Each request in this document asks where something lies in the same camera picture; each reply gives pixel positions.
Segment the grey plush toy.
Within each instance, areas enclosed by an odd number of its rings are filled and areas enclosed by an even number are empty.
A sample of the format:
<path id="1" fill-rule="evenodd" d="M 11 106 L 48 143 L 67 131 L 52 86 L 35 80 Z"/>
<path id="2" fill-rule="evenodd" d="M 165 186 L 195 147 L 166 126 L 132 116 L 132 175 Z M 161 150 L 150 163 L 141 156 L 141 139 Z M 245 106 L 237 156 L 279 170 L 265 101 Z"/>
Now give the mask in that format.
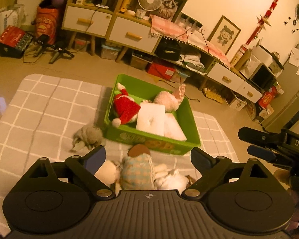
<path id="1" fill-rule="evenodd" d="M 98 146 L 105 146 L 106 140 L 101 128 L 94 125 L 84 125 L 72 136 L 72 152 L 78 152 L 83 148 L 92 150 Z"/>

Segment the white fluffy plush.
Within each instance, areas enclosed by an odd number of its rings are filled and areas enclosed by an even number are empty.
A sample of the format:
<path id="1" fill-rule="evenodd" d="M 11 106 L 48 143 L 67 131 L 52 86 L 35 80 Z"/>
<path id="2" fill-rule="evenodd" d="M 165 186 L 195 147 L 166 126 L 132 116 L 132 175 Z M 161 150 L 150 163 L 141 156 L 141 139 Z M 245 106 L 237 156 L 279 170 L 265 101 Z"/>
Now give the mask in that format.
<path id="1" fill-rule="evenodd" d="M 188 178 L 179 173 L 178 169 L 156 173 L 154 184 L 157 190 L 177 190 L 181 194 L 188 184 Z"/>

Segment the doll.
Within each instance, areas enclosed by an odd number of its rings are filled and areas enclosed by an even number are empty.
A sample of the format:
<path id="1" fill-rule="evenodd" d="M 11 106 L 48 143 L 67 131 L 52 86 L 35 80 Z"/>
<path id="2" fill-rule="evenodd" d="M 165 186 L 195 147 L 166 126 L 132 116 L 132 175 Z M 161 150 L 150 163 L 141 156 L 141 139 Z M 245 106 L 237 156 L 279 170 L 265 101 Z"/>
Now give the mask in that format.
<path id="1" fill-rule="evenodd" d="M 119 165 L 115 194 L 121 190 L 156 190 L 155 181 L 168 175 L 166 164 L 154 165 L 150 150 L 143 144 L 130 148 Z"/>

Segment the white pink towel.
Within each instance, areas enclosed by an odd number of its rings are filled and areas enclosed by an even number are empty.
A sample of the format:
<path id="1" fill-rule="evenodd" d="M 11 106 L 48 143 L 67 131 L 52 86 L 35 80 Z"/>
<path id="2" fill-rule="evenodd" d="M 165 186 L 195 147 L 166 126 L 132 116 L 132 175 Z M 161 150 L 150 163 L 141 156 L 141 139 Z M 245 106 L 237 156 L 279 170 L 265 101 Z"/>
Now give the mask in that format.
<path id="1" fill-rule="evenodd" d="M 164 118 L 164 137 L 178 141 L 186 141 L 187 138 L 171 113 L 166 113 Z"/>

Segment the santa plush toy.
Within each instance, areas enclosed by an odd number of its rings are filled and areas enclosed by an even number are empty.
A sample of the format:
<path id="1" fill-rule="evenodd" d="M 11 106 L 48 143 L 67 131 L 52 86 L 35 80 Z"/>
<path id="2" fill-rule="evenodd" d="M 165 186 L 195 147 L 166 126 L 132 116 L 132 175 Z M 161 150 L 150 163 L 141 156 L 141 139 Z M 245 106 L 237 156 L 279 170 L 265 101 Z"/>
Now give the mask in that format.
<path id="1" fill-rule="evenodd" d="M 113 99 L 116 117 L 112 120 L 112 125 L 116 128 L 136 122 L 139 110 L 141 109 L 141 106 L 130 97 L 124 85 L 117 83 L 117 89 L 119 93 Z"/>

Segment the pink bunny plush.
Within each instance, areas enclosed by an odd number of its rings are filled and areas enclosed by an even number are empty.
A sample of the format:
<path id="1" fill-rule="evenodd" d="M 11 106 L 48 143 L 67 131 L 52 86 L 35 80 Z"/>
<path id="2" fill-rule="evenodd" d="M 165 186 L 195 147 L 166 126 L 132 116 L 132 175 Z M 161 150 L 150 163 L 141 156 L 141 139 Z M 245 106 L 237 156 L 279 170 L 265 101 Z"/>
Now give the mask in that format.
<path id="1" fill-rule="evenodd" d="M 168 91 L 160 92 L 154 99 L 155 104 L 164 105 L 166 113 L 172 113 L 176 111 L 181 105 L 185 97 L 186 85 L 181 84 L 172 93 Z"/>

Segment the white square pillow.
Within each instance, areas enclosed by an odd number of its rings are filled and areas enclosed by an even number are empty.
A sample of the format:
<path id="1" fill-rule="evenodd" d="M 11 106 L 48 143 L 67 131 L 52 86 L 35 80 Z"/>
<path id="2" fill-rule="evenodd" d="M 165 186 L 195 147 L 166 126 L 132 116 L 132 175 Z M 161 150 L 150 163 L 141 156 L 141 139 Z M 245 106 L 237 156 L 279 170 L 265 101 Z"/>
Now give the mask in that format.
<path id="1" fill-rule="evenodd" d="M 155 103 L 141 103 L 136 129 L 154 135 L 164 135 L 165 106 Z"/>

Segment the grey checkered rug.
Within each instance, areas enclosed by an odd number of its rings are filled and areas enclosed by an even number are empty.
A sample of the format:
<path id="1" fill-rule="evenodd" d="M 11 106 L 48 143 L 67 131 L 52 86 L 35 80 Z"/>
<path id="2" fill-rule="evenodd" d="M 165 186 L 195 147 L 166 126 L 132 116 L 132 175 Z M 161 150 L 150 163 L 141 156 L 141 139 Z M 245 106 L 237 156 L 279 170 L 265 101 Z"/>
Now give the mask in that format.
<path id="1" fill-rule="evenodd" d="M 79 80 L 31 74 L 25 77 L 0 120 L 0 234 L 6 236 L 10 229 L 2 212 L 4 197 L 19 178 L 40 157 L 50 161 L 64 161 L 72 154 L 85 155 L 72 149 L 73 134 L 87 123 L 102 127 L 106 108 L 112 93 L 111 87 L 85 83 Z M 237 155 L 216 119 L 208 114 L 193 111 L 201 141 L 200 148 L 210 155 L 226 156 L 238 162 Z M 168 169 L 178 169 L 184 175 L 198 179 L 200 174 L 190 162 L 190 154 L 176 156 L 157 152 L 167 149 L 178 153 L 171 144 L 141 135 L 119 135 L 121 141 L 106 140 L 107 159 L 121 161 L 130 145 L 143 144 L 151 150 L 153 163 L 166 164 Z"/>

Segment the green plastic bin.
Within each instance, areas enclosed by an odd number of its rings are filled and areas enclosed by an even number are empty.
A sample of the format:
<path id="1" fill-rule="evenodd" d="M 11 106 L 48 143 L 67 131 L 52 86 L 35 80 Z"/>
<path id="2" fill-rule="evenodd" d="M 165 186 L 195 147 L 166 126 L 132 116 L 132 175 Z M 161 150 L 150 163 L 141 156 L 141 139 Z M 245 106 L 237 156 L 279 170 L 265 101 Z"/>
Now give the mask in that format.
<path id="1" fill-rule="evenodd" d="M 186 85 L 169 91 L 120 74 L 104 118 L 104 136 L 123 144 L 184 155 L 201 145 Z"/>

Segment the white storage box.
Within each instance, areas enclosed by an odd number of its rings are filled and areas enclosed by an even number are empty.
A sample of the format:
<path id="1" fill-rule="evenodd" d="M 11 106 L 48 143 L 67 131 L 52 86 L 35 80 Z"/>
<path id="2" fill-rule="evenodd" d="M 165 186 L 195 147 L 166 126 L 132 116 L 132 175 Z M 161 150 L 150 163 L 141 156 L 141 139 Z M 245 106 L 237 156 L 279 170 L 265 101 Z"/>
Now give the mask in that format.
<path id="1" fill-rule="evenodd" d="M 232 108 L 238 112 L 240 112 L 247 105 L 245 98 L 233 91 L 229 91 L 228 94 L 225 95 L 225 101 L 229 108 Z"/>

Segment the yellow egg tray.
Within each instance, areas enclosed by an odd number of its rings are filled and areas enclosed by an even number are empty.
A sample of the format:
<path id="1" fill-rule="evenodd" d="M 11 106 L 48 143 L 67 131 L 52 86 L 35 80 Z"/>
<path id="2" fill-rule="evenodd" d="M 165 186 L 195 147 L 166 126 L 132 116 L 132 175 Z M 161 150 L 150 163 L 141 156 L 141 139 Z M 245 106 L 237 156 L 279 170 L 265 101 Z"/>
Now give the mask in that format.
<path id="1" fill-rule="evenodd" d="M 203 94 L 206 98 L 216 101 L 217 103 L 223 104 L 224 98 L 221 96 L 219 92 L 215 89 L 205 87 L 203 89 Z"/>

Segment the microwave oven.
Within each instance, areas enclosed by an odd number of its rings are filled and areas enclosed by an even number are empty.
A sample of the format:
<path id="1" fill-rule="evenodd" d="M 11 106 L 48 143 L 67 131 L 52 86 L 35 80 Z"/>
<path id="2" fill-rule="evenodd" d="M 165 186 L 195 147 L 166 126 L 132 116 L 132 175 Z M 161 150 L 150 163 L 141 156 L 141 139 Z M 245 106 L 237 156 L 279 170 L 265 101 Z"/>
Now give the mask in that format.
<path id="1" fill-rule="evenodd" d="M 283 66 L 276 57 L 269 60 L 266 66 L 254 55 L 250 55 L 239 69 L 239 72 L 263 92 L 268 91 L 283 71 Z"/>

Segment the red cardboard box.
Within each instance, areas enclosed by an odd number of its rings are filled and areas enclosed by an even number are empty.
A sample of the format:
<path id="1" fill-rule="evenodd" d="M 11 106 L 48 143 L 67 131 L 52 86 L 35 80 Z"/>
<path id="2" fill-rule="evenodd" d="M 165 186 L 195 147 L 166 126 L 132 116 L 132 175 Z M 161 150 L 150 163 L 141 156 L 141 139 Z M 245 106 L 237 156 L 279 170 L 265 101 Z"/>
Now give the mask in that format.
<path id="1" fill-rule="evenodd" d="M 147 66 L 146 72 L 161 79 L 170 81 L 175 73 L 175 68 L 174 65 L 169 62 L 153 61 Z"/>

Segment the clear storage bin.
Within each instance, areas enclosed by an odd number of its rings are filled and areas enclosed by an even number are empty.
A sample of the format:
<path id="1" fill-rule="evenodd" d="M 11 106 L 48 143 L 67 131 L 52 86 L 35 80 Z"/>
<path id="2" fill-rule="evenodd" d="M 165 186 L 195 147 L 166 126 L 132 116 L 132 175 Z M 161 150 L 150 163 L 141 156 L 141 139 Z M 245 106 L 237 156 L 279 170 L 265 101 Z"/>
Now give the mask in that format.
<path id="1" fill-rule="evenodd" d="M 102 59 L 108 59 L 115 61 L 121 51 L 119 46 L 108 46 L 105 44 L 101 45 L 101 55 Z"/>

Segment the black bag on shelf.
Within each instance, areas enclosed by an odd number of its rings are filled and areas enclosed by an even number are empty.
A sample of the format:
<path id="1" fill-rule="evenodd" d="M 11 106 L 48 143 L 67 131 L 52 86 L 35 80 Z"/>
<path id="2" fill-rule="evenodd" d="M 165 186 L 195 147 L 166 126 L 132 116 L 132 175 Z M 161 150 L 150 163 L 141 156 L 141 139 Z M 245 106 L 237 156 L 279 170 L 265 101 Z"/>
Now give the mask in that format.
<path id="1" fill-rule="evenodd" d="M 155 55 L 161 59 L 178 61 L 181 55 L 181 46 L 173 39 L 162 38 L 155 50 Z"/>

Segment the red hanging decoration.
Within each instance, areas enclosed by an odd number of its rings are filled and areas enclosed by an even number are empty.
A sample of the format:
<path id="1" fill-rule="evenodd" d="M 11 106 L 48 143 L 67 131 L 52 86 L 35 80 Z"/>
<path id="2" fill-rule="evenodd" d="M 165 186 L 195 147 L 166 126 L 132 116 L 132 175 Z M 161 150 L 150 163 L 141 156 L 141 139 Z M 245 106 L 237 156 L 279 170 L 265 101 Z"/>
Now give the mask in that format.
<path id="1" fill-rule="evenodd" d="M 260 15 L 260 19 L 258 20 L 257 27 L 253 31 L 252 35 L 250 35 L 250 37 L 248 38 L 247 42 L 245 43 L 246 45 L 250 45 L 250 43 L 254 39 L 257 39 L 259 33 L 265 27 L 265 25 L 270 26 L 269 18 L 272 12 L 274 11 L 274 9 L 276 8 L 278 1 L 279 0 L 273 0 L 270 7 L 266 10 L 265 14 L 263 16 Z"/>

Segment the framed girl drawing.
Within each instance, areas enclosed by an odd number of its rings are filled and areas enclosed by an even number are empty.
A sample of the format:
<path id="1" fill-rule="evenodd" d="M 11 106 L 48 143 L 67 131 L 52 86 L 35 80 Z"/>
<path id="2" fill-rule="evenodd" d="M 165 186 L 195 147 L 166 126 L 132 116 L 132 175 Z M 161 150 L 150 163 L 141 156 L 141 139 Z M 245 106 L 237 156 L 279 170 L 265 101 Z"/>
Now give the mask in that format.
<path id="1" fill-rule="evenodd" d="M 222 15 L 207 40 L 227 55 L 240 32 L 237 25 Z"/>

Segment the black tripod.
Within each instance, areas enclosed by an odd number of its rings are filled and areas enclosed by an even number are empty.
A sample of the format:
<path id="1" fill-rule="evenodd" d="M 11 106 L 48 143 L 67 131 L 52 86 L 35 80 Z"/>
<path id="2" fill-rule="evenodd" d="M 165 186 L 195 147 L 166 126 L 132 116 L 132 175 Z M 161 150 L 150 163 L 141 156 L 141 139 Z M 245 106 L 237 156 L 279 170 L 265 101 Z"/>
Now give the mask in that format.
<path id="1" fill-rule="evenodd" d="M 39 57 L 43 54 L 46 49 L 53 51 L 53 55 L 49 60 L 49 64 L 54 64 L 59 58 L 72 59 L 74 54 L 68 51 L 64 45 L 64 42 L 57 42 L 54 44 L 49 44 L 49 35 L 42 34 L 37 40 L 36 44 L 38 45 L 33 57 Z"/>

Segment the red black box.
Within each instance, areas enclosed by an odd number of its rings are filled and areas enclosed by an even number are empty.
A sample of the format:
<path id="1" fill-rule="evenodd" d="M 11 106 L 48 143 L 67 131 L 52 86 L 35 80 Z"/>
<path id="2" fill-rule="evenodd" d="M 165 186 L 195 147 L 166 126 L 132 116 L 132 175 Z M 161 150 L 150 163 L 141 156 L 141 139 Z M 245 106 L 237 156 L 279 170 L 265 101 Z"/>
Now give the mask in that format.
<path id="1" fill-rule="evenodd" d="M 32 40 L 30 33 L 9 25 L 0 35 L 0 56 L 20 59 Z"/>

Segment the pink cloth on cabinet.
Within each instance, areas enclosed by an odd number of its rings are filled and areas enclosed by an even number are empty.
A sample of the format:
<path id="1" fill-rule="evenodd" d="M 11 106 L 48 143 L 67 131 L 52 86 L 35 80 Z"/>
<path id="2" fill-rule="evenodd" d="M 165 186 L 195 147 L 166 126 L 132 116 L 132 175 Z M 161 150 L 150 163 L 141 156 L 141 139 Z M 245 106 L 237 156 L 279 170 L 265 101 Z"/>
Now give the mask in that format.
<path id="1" fill-rule="evenodd" d="M 226 55 L 215 45 L 206 40 L 201 31 L 192 32 L 190 31 L 190 28 L 185 29 L 185 26 L 179 26 L 156 15 L 151 15 L 150 21 L 151 36 L 173 39 L 177 42 L 190 45 L 215 58 L 220 64 L 228 69 L 231 68 L 231 64 Z"/>

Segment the orange snack bag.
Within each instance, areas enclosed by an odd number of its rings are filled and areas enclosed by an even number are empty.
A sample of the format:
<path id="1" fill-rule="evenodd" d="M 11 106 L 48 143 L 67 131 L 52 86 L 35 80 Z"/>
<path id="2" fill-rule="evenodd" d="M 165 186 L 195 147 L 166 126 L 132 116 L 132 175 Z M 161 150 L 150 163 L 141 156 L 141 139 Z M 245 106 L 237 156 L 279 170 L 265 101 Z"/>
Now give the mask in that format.
<path id="1" fill-rule="evenodd" d="M 35 37 L 49 36 L 48 44 L 54 44 L 60 22 L 60 9 L 37 7 L 35 17 Z"/>

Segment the wooden tv cabinet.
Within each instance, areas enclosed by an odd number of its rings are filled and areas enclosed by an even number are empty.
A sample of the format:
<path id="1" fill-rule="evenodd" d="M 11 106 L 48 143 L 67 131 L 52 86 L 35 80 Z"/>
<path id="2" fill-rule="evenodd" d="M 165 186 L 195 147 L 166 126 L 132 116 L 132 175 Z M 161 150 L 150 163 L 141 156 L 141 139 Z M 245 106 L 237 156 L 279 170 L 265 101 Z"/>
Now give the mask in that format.
<path id="1" fill-rule="evenodd" d="M 132 0 L 128 10 L 125 13 L 120 13 L 122 2 L 123 0 L 117 0 L 115 7 L 108 9 L 103 5 L 90 7 L 81 3 L 78 4 L 76 0 L 68 0 L 62 28 L 74 34 L 86 32 L 93 38 L 104 38 L 107 41 L 121 45 L 124 51 L 136 49 L 156 56 L 155 50 L 163 37 L 151 36 L 150 16 L 153 11 L 141 9 L 138 0 Z M 207 40 L 222 15 L 227 17 L 241 29 L 240 34 L 226 55 L 230 63 L 234 49 L 241 43 L 240 35 L 242 34 L 242 21 L 244 19 L 243 16 L 238 19 L 233 18 L 230 14 L 233 8 L 234 4 L 226 0 L 187 0 L 178 18 L 173 23 L 185 26 L 185 29 L 190 28 L 192 32 L 201 31 Z M 261 98 L 261 90 L 235 70 L 232 65 L 228 69 L 215 58 L 200 50 L 198 51 L 203 54 L 203 64 L 195 69 L 196 73 L 216 81 L 253 103 Z"/>

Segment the white plastic bag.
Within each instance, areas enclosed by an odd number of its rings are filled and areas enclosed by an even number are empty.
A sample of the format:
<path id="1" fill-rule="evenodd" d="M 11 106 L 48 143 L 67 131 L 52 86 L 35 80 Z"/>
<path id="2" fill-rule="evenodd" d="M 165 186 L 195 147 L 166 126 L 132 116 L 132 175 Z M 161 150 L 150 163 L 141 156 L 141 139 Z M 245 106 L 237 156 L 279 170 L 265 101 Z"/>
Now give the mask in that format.
<path id="1" fill-rule="evenodd" d="M 0 9 L 0 35 L 8 26 L 21 27 L 25 20 L 25 6 L 23 4 L 9 5 Z"/>

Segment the framed raccoon picture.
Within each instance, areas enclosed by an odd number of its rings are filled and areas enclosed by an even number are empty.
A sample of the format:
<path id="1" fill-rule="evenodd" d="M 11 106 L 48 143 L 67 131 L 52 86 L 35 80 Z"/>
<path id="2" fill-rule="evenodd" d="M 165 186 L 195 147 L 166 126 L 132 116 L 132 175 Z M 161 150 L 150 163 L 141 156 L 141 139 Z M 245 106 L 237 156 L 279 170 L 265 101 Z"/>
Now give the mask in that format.
<path id="1" fill-rule="evenodd" d="M 152 12 L 153 15 L 175 22 L 187 0 L 162 0 L 160 7 Z"/>

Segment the yellow bottle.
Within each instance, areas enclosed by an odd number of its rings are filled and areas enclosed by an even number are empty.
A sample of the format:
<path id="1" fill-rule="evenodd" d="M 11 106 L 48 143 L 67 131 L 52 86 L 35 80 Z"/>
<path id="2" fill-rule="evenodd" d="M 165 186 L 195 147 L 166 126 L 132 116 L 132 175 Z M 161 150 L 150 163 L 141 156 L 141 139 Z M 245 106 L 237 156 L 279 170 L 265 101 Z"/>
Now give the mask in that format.
<path id="1" fill-rule="evenodd" d="M 125 13 L 128 10 L 128 7 L 131 2 L 132 2 L 132 0 L 123 0 L 119 12 Z"/>

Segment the small white desk fan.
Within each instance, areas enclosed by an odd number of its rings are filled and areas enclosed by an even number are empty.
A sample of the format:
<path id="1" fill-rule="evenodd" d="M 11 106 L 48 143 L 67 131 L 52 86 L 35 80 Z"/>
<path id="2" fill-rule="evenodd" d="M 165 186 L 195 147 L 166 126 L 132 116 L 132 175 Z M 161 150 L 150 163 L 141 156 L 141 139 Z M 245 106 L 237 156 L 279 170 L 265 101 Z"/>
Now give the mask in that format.
<path id="1" fill-rule="evenodd" d="M 162 0 L 138 0 L 138 3 L 145 11 L 155 11 L 160 7 Z"/>

